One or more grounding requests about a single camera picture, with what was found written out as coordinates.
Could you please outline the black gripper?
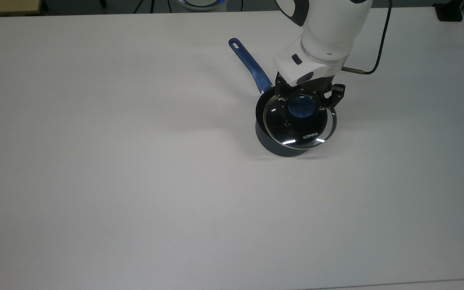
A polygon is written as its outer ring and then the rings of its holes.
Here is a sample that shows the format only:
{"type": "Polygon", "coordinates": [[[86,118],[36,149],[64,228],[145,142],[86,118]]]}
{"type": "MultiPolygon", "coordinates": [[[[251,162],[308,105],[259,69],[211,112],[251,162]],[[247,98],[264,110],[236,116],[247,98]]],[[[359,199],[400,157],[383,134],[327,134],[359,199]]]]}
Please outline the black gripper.
{"type": "Polygon", "coordinates": [[[275,121],[279,126],[291,126],[288,99],[295,93],[318,97],[324,107],[329,110],[335,109],[343,100],[346,86],[343,84],[333,85],[334,77],[334,75],[321,77],[291,86],[278,72],[275,78],[275,121]]]}

